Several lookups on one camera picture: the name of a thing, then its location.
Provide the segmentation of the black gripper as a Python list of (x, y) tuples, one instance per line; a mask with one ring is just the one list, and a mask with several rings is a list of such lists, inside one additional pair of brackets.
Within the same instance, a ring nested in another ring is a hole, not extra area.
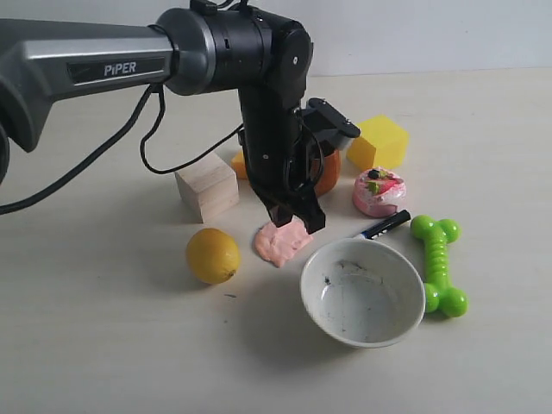
[(310, 134), (301, 122), (306, 77), (262, 79), (238, 89), (244, 133), (241, 145), (249, 182), (276, 227), (287, 225), (293, 206), (306, 232), (325, 228), (311, 179)]

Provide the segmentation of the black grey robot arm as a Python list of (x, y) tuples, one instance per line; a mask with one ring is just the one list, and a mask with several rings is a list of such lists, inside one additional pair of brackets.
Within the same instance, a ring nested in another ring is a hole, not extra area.
[(277, 226), (325, 225), (300, 107), (313, 44), (303, 25), (240, 2), (193, 1), (146, 27), (1, 21), (1, 164), (9, 147), (35, 150), (53, 104), (144, 85), (180, 96), (235, 90), (250, 184)]

